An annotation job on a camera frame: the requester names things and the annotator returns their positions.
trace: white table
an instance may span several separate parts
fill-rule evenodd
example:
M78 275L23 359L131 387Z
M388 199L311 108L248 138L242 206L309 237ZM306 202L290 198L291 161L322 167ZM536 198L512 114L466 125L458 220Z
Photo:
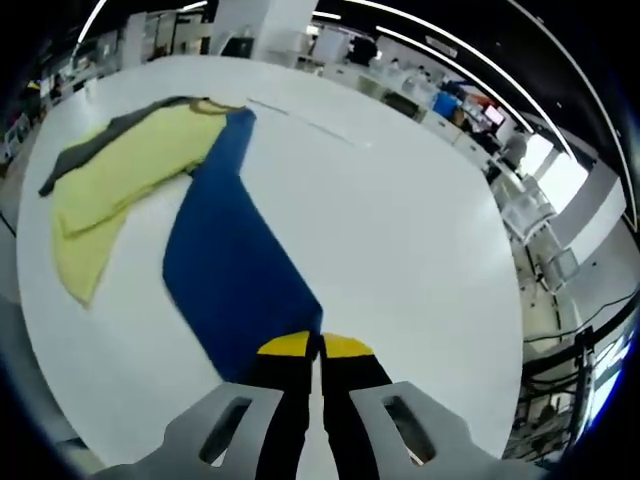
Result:
M18 230L22 304L42 371L86 444L107 465L136 461L220 382L161 278L190 179L135 206L89 310L58 280L51 199L37 194L65 145L171 95L232 105L252 98L292 112L252 106L258 121L242 177L322 303L324 330L371 345L392 379L412 381L464 417L474 441L500 455L518 397L521 311L481 173L357 92L275 65L202 56L104 78L91 99L76 93L50 112L31 155ZM320 402L311 402L301 478L335 475Z

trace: person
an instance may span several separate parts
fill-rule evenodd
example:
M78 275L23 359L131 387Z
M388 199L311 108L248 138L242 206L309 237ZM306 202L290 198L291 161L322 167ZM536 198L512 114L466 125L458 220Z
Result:
M509 170L515 173L518 178L521 178L518 174L518 168L522 159L527 155L527 136L524 133L524 129L521 126L515 128L514 134L511 135L504 148L502 149L502 156L500 160L504 163ZM493 182L500 176L500 169L493 165L487 172L487 182L492 185Z
M54 105L62 97L62 75L59 73L56 73L53 77L53 87L51 88L49 95Z
M521 126L515 128L515 133L504 146L502 161L515 173L520 167L522 159L527 155L527 136Z

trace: white chair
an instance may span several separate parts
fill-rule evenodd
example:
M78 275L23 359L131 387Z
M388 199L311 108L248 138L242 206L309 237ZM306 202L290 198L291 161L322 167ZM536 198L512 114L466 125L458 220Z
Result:
M527 245L556 213L533 177L526 177L522 187L524 191L505 202L500 213L510 233Z
M573 250L566 248L550 260L540 263L547 289L555 294L578 274L580 265Z

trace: ceiling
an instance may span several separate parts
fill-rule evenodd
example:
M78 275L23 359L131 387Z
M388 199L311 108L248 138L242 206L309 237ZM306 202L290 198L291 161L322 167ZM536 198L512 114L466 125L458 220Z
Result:
M624 174L610 128L581 77L547 35L507 0L377 1L425 19L480 50L520 83L558 126L592 145L605 162L620 175ZM610 0L609 8L603 8L602 3L590 6L577 0L518 1L544 21L587 74L622 135L634 179L640 179L640 163L635 160L636 152L640 152L640 133L629 108L629 101L640 106L640 94L635 90L634 65L627 53L635 26L633 16L623 13L625 4ZM96 3L69 2L67 28L56 35L58 46L67 46L69 42L73 45ZM122 26L132 13L180 8L188 3L191 0L107 0L88 37ZM340 14L344 25L373 35L378 35L375 27L380 25L420 42L427 34L440 37L397 15L343 0L319 0L317 10ZM531 104L495 70L464 49L457 50L458 63L517 109L537 115Z

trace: ceiling light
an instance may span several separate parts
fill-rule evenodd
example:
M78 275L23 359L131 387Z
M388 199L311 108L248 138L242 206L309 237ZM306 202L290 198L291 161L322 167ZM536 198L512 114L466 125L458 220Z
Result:
M196 3L192 3L191 5L186 5L186 6L182 7L178 11L179 12L188 12L189 10L193 10L195 8L204 7L206 4L207 4L207 0L205 0L204 2L196 2Z
M313 12L313 16L330 18L331 20L340 20L342 18L342 15L336 15L335 13L326 13L326 12Z
M384 28L381 26L377 26L376 30L378 30L379 32L382 33L386 33L387 35L391 35L392 37L396 37L400 40L403 40L407 43L410 43L413 46L416 46L418 48L421 48L422 50L429 52L431 55L433 55L434 57L442 60L445 63L448 63L449 65L451 65L452 67L454 67L456 70L458 70L462 75L464 75L465 77L467 77L469 80L472 80L473 82L475 82L480 88L482 88L485 92L487 92L489 95L491 95L493 98L495 98L499 103L501 103L504 108L506 108L507 110L509 110L509 112L511 112L511 115L513 115L522 125L524 125L524 127L529 130L529 132L533 133L533 128L531 128L531 125L529 125L529 122L527 122L524 117L522 115L520 115L520 113L518 113L518 111L513 108L511 105L509 105L506 100L504 98L502 98L493 88L491 88L489 85L487 85L486 83L484 83L482 80L480 80L478 77L476 77L473 73L471 73L469 70L467 70L466 68L462 67L460 64L454 62L453 60L451 60L449 57L447 57L446 55L443 55L442 53L438 52L437 50L428 47L427 45L424 45L420 42L416 42L415 40L409 38L409 37L405 37L404 35L394 32L393 30L389 30L388 28Z
M346 2L351 2L351 3L357 3L359 5L364 5L366 7L377 8L378 10L383 10L385 12L389 12L389 13L392 13L394 15L398 15L400 17L406 18L407 20L411 20L412 22L415 22L415 23L417 23L419 25L422 25L423 27L430 28L434 32L439 33L443 37L448 38L452 42L457 43L462 48L464 48L464 49L468 50L470 53L474 54L480 60L482 60L487 65L489 65L491 68L493 68L507 82L509 82L525 99L527 99L527 101L538 112L538 114L544 119L544 121L547 122L547 124L549 125L549 129L553 132L553 134L556 137L558 137L558 140L560 141L560 143L562 144L562 146L566 150L566 152L569 155L569 157L572 160L574 160L575 162L578 161L576 159L575 155L573 154L573 151L571 150L571 147L569 146L569 143L567 142L567 139L564 138L564 135L562 135L562 133L560 132L560 129L558 128L558 126L555 123L553 123L553 121L551 120L549 115L547 115L547 113L542 109L542 107L538 104L538 102L536 102L535 99L529 94L529 92L527 92L522 85L520 85L518 82L516 82L515 79L511 75L509 75L507 72L505 72L499 65L494 63L485 54L483 54L482 52L480 52L476 48L472 47L471 45L469 45L464 40L456 37L455 35L447 32L446 30L443 30L442 28L434 25L433 23L429 23L426 20L423 20L421 18L416 17L415 15L410 15L410 14L405 13L405 12L403 12L401 10L396 9L396 8L387 7L386 5L381 5L379 3L369 2L368 0L345 0L345 1Z
M100 0L98 4L95 6L95 8L93 9L93 12L91 12L91 15L89 15L89 18L87 19L87 22L84 24L84 26L82 27L82 30L80 31L80 36L78 37L77 43L82 43L82 41L84 40L84 37L87 36L89 27L91 27L91 24L96 19L96 17L98 16L98 13L100 13L100 10L102 10L102 7L104 7L105 3L107 3L107 0Z

